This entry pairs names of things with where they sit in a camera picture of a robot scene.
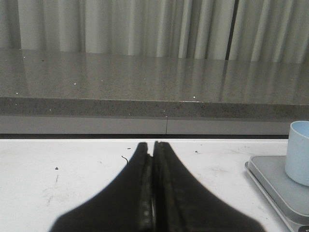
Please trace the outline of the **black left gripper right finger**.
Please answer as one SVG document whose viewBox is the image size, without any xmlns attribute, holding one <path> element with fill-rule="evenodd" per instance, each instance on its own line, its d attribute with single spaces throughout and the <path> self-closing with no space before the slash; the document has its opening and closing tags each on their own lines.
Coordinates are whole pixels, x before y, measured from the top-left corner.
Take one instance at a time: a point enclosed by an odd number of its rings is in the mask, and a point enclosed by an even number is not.
<svg viewBox="0 0 309 232">
<path fill-rule="evenodd" d="M 157 232 L 264 231 L 259 222 L 217 198 L 195 179 L 169 143 L 154 145 L 153 184 Z"/>
</svg>

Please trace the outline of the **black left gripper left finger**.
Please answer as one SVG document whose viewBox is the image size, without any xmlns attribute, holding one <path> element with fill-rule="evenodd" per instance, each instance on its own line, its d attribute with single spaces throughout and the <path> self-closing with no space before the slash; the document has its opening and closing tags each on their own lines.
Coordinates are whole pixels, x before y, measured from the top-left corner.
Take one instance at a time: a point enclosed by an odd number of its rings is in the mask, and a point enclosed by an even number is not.
<svg viewBox="0 0 309 232">
<path fill-rule="evenodd" d="M 61 215 L 53 232 L 151 232 L 152 158 L 139 143 L 128 164 L 101 192 Z"/>
</svg>

